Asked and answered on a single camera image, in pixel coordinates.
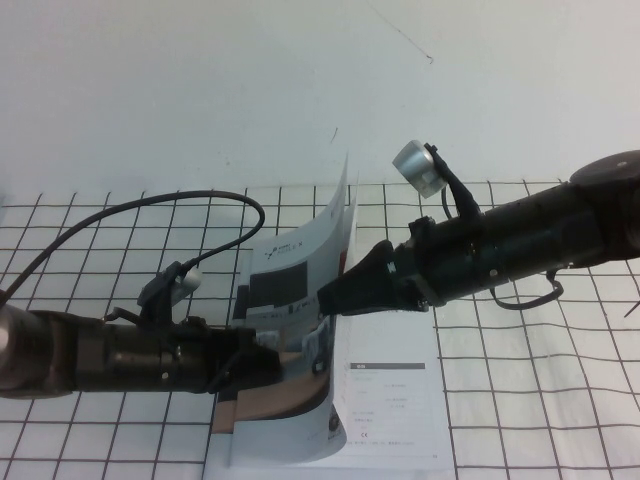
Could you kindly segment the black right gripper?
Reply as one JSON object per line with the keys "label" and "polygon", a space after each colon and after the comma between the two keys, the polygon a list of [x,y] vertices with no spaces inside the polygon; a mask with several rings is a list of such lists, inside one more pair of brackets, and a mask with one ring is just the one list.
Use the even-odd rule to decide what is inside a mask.
{"label": "black right gripper", "polygon": [[436,222],[425,216],[409,224],[410,238],[393,248],[378,242],[355,266],[318,290],[321,316],[385,311],[428,311],[446,300],[431,273],[429,240]]}

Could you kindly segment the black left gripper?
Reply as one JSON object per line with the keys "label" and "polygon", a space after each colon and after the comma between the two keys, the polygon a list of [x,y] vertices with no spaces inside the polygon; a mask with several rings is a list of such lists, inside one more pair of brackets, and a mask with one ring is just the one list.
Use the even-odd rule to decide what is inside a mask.
{"label": "black left gripper", "polygon": [[214,327],[203,318],[185,318],[173,333],[178,391],[238,391],[280,379],[278,352],[261,344],[254,329]]}

